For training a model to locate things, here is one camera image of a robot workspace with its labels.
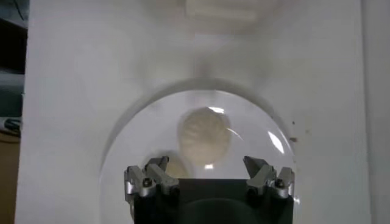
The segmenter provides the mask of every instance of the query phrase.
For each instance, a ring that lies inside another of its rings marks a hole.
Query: wooden surface
[[[2,224],[14,223],[19,146],[19,139],[0,134],[0,223]]]

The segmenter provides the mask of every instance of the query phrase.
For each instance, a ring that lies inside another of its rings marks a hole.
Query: white ball
[[[222,158],[230,144],[229,120],[209,108],[193,111],[179,127],[180,151],[194,164],[204,166]]]

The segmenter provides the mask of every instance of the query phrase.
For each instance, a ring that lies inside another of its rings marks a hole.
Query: transparent dome
[[[196,117],[197,111],[203,113]],[[112,144],[101,174],[103,223],[132,220],[123,199],[124,169],[164,155],[171,158],[167,173],[179,178],[249,179],[244,156],[296,172],[290,144],[260,107],[223,91],[171,94],[138,112]]]

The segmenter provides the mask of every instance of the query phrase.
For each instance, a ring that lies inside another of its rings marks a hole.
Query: cable
[[[16,7],[18,13],[19,13],[20,18],[24,21],[24,18],[22,16],[22,13],[20,12],[18,3],[16,2],[16,0],[13,0],[13,3],[15,4],[15,7]]]

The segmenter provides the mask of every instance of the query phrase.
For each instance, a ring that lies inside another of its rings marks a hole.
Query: white wall
[[[363,0],[372,223],[390,223],[390,1]]]

